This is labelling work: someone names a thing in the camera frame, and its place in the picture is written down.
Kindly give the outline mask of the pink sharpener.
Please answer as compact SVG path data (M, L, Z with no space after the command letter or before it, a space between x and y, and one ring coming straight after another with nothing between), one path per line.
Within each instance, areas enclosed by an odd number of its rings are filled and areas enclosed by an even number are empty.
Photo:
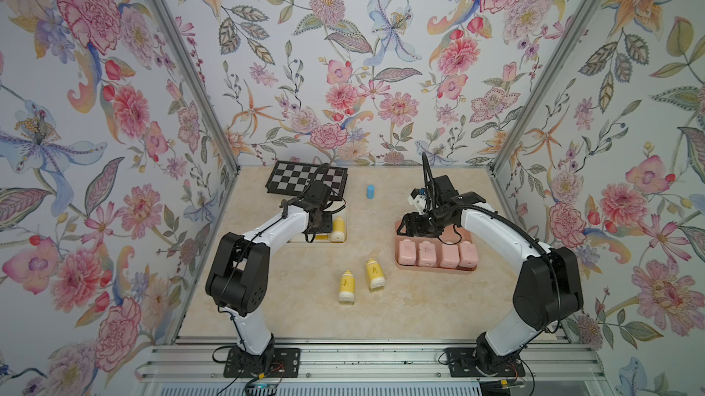
M397 262L400 266L413 267L417 264L417 246L410 239L403 239L398 242Z
M462 241L459 246L459 269L475 270L479 262L477 247L470 241Z
M442 269L457 269L460 262L458 245L441 245L439 267Z
M438 265L436 245L430 241L418 244L417 265L423 268L436 268Z

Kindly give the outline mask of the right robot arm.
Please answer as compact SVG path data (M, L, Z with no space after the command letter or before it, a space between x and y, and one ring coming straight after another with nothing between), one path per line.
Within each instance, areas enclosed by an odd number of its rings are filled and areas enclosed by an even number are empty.
M550 247L502 216L475 192L460 193L446 176L424 177L411 194L415 212L405 214L397 235L438 238L447 227L478 236L517 272L512 309L494 328L477 338L475 358L497 368L548 326L583 309L578 259L567 247Z

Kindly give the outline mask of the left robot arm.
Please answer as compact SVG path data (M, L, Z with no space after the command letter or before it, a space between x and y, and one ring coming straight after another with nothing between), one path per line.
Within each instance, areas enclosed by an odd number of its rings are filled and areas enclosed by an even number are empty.
M242 235L225 234L218 243L205 290L218 312L233 322L241 352L265 357L274 348L274 335L260 310L271 257L295 236L322 232L332 194L324 182L312 181L297 197L282 201L280 211L264 224Z

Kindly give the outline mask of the white storage tray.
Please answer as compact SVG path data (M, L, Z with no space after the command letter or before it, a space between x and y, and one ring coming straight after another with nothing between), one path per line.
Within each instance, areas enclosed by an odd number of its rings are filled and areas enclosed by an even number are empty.
M345 201L335 201L330 208L328 208L326 211L324 211L321 215L321 227L318 228L318 232L314 234L299 234L290 239L291 243L310 243L310 244L343 244L346 242L346 240L343 243L315 243L314 238L317 235L330 235L330 232L332 232L332 221L336 218L341 216L345 223L346 223L346 233L348 229L348 218L347 218L347 204Z

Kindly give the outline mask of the pink storage tray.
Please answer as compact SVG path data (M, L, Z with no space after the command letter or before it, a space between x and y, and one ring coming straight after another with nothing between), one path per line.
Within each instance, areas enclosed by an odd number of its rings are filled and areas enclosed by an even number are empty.
M403 239L410 239L416 243L417 246L417 255L418 255L418 244L422 241L430 241L431 243L436 245L437 249L437 258L438 258L438 265L436 268L423 268L419 267L417 264L413 267L407 267L407 266L400 266L397 262L397 247L398 247L398 242L403 240ZM442 232L442 235L440 237L411 237L411 236L399 236L396 235L394 236L394 256L395 256L395 262L397 266L401 269L409 269L409 270L416 270L416 271L426 271L426 272L442 272L442 273L469 273L473 272L475 270L468 270L468 269L442 269L439 267L439 256L441 252L441 245L446 244L446 245L458 245L462 241L470 241L473 244L473 236L472 234L467 231L464 228L459 228L457 226L450 225L444 229L444 232Z

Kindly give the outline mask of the black white checkerboard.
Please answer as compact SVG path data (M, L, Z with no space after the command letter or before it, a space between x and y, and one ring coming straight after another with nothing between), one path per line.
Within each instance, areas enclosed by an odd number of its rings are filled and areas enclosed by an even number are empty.
M277 161L272 169L265 188L268 193L279 195L299 195L308 186L312 177L330 187L331 201L341 201L348 179L347 168L328 167L325 174L319 174L319 165L294 161Z

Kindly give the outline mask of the blue cylinder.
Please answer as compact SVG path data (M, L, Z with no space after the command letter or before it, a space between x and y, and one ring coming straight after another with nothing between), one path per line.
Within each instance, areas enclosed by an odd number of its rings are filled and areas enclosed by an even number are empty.
M374 187L374 185L368 185L368 186L366 187L366 197L367 197L367 199L369 199L369 200L374 199L374 197L375 197L375 191L376 191L376 188Z

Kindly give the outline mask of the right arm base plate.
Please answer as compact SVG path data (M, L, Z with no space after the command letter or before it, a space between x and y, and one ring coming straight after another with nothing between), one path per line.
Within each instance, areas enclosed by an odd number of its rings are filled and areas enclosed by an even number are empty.
M499 357L489 348L446 348L439 357L452 378L524 378L517 353Z

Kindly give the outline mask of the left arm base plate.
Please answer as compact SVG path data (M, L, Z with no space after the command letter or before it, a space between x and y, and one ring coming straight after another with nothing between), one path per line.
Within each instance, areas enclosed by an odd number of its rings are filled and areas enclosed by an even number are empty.
M269 349L260 356L232 348L225 360L223 376L225 378L296 378L301 365L299 348Z

